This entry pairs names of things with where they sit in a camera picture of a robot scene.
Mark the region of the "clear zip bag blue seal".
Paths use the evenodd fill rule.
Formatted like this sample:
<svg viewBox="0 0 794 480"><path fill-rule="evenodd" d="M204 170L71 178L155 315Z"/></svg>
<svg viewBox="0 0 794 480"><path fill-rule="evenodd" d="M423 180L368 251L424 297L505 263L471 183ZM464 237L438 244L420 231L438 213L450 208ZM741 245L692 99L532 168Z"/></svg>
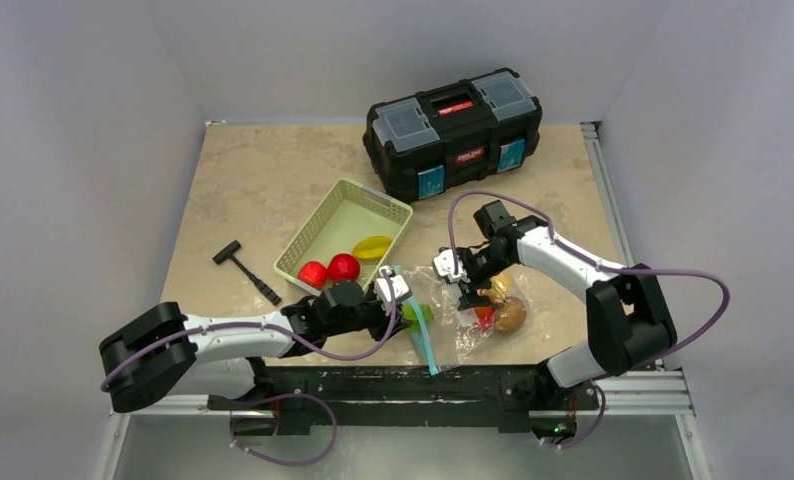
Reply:
<svg viewBox="0 0 794 480"><path fill-rule="evenodd" d="M386 363L419 366L426 373L443 373L466 364L534 363L549 354L552 331L542 319L544 306L527 298L528 285L515 270L508 273L513 286L508 297L518 297L526 305L524 325L513 333L476 328L474 309L458 311L457 293L441 283L430 267L401 267L413 292L414 302L430 304L435 319L429 325L420 321L419 330L409 327L398 333L386 348Z"/></svg>

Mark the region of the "green fake fruit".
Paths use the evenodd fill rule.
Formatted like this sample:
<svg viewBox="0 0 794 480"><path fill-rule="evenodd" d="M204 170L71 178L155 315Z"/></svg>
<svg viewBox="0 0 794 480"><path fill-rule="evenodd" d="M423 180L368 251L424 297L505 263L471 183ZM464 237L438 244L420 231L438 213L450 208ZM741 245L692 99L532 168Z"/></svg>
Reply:
<svg viewBox="0 0 794 480"><path fill-rule="evenodd" d="M435 315L430 304L418 303L417 305L404 303L402 306L404 319L410 324L410 329L419 330L420 321L429 325L434 321Z"/></svg>

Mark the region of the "red fake apple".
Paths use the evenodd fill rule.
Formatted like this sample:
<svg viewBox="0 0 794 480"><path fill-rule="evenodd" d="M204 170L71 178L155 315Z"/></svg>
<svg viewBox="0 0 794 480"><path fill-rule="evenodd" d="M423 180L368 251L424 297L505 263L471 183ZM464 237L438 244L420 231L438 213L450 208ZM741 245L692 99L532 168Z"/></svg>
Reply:
<svg viewBox="0 0 794 480"><path fill-rule="evenodd" d="M361 273L360 262L351 254L336 254L327 266L327 278L337 283L340 281L356 281Z"/></svg>

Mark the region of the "yellow fake fruit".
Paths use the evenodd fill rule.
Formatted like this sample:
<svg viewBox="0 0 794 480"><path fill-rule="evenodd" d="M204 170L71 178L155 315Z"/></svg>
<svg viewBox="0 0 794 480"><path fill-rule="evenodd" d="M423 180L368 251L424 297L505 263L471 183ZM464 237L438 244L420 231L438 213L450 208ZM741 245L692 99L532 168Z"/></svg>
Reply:
<svg viewBox="0 0 794 480"><path fill-rule="evenodd" d="M389 251L392 239L387 236L371 236L358 242L351 254L360 262L373 262L382 259Z"/></svg>

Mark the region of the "red fake strawberry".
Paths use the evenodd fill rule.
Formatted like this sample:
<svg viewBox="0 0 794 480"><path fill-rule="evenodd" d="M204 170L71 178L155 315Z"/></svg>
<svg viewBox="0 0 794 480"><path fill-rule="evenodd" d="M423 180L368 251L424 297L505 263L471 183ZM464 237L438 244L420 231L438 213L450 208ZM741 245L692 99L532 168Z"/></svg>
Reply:
<svg viewBox="0 0 794 480"><path fill-rule="evenodd" d="M328 280L327 267L318 261L306 262L298 271L297 279L314 289L322 289Z"/></svg>

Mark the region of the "red yellow fake peach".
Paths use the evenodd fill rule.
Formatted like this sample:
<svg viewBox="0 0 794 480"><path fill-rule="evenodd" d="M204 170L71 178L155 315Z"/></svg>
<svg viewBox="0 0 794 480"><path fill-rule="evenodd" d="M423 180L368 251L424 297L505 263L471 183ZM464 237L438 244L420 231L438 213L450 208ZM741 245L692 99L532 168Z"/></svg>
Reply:
<svg viewBox="0 0 794 480"><path fill-rule="evenodd" d="M475 324L479 331L492 330L495 324L495 309L493 306L482 306L474 309L477 318Z"/></svg>

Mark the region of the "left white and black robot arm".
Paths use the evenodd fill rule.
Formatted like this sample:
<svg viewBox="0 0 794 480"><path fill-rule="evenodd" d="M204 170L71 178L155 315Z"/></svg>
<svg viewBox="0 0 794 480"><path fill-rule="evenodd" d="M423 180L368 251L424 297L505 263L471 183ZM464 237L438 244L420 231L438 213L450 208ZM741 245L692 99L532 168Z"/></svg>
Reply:
<svg viewBox="0 0 794 480"><path fill-rule="evenodd" d="M100 388L118 413L142 410L172 395L198 394L257 409L271 395L271 382L257 372L257 360L370 357L407 328L401 307L411 295L396 275L377 279L368 290L341 281L260 316L205 317L163 302L100 343L105 372Z"/></svg>

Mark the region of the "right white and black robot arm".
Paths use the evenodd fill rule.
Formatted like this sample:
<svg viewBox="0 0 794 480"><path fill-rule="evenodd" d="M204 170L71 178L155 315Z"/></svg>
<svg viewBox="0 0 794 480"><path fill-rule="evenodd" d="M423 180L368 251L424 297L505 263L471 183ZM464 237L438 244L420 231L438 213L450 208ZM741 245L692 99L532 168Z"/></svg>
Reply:
<svg viewBox="0 0 794 480"><path fill-rule="evenodd" d="M432 266L458 294L458 307L488 306L480 290L513 265L543 273L583 302L587 337L539 363L534 392L549 407L569 399L574 386L604 375L621 375L677 343L677 333L658 280L648 267L628 269L570 245L549 221L517 219L501 201L474 215L486 244L443 248Z"/></svg>

